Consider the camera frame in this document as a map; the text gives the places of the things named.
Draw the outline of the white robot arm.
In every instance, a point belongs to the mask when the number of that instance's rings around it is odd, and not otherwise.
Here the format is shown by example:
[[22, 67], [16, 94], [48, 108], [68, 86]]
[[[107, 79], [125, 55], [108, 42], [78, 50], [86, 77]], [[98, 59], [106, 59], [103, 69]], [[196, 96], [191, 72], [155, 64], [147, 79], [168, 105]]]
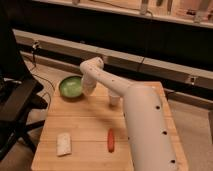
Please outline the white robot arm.
[[80, 64], [82, 87], [90, 95], [101, 83], [123, 99], [134, 171], [178, 171], [175, 150], [164, 119], [157, 91], [139, 81], [131, 81], [103, 70], [104, 62], [95, 57]]

